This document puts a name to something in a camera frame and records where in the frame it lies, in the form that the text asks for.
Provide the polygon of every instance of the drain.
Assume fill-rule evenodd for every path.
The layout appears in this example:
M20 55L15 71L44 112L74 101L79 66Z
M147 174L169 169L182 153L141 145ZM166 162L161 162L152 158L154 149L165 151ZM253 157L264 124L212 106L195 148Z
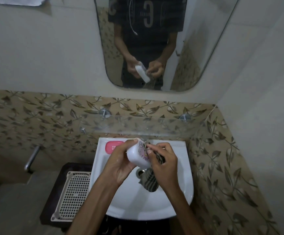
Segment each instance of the drain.
M145 173L145 170L138 169L135 174L136 174L137 178L140 179L143 173Z

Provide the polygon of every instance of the sink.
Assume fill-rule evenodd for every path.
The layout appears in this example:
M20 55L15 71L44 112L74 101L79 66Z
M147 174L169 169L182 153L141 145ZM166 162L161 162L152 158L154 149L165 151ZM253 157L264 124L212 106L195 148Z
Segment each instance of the sink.
M109 141L126 141L127 138L99 138L89 189L104 169L109 158L105 152L105 145ZM152 144L169 142L178 158L178 182L188 204L193 199L193 180L186 144L183 141L150 140ZM117 190L107 215L129 220L159 220L176 215L163 189L159 187L155 192L148 192L139 184L141 169L136 167Z

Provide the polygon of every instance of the man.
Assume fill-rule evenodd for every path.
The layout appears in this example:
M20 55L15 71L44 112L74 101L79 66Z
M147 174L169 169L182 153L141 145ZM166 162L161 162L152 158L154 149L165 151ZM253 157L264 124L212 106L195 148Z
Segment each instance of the man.
M142 88L144 81L135 66L142 62L163 86L167 60L183 30L187 0L109 0L109 22L114 23L114 43L124 57L123 87Z
M95 181L88 197L77 213L67 235L95 235L112 199L130 172L136 167L129 162L126 151L138 141L127 140L115 148L103 172ZM178 159L169 143L148 144L148 155L158 184L171 202L186 235L204 235L178 184ZM152 151L165 157L162 165Z

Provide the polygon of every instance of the mirror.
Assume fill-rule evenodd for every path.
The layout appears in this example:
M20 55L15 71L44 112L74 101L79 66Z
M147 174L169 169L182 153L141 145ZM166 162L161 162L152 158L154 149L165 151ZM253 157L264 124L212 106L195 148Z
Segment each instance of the mirror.
M185 91L237 0L95 0L106 72L124 88Z

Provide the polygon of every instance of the hand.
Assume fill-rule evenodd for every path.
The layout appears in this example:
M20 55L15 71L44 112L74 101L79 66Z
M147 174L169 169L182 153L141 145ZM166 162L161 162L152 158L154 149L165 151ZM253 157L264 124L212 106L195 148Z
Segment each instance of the hand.
M136 167L128 160L127 150L137 142L138 140L135 138L118 145L104 167L102 174L107 174L108 178L115 180L118 186L121 186L130 172Z
M149 63L149 68L146 71L147 74L151 73L153 77L160 77L164 72L164 66L158 60Z
M161 165L154 152L150 149L147 151L158 184L165 193L179 189L177 176L178 158L172 150L171 145L167 142L161 142L157 145L148 144L147 147L158 152L165 158L165 162Z
M133 57L132 55L128 56L126 58L126 61L128 66L128 72L130 72L137 79L141 78L141 76L139 75L139 73L135 68L136 65L140 65L139 61L136 60L136 58Z

